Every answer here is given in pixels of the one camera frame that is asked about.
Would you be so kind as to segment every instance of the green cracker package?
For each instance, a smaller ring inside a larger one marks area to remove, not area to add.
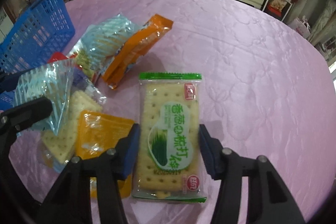
[[[141,135],[132,194],[204,202],[197,73],[141,73]]]

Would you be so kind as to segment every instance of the green onion illustration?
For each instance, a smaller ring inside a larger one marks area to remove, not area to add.
[[[167,159],[167,130],[156,129],[153,132],[152,153],[157,162],[165,166]]]

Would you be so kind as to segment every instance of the pink bag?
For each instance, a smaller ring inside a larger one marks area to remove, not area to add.
[[[297,31],[306,39],[310,35],[310,27],[305,16],[302,17],[302,20],[300,20],[298,17],[295,18],[290,24],[288,24],[288,26]]]

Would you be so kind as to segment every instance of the red logo label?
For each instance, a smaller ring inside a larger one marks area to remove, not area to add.
[[[191,175],[187,180],[187,187],[191,191],[196,191],[200,186],[200,179],[196,175]]]
[[[193,84],[184,84],[184,97],[186,100],[194,100],[196,97],[196,89]]]

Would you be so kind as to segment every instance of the light blue snack package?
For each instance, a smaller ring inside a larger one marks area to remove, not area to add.
[[[120,14],[98,25],[90,25],[67,57],[75,57],[77,64],[95,83],[106,59],[114,56],[139,28]]]
[[[58,135],[61,124],[68,119],[68,107],[76,62],[61,60],[30,70],[20,76],[14,93],[13,106],[47,97],[52,102],[51,115],[37,123],[33,130],[51,130]]]

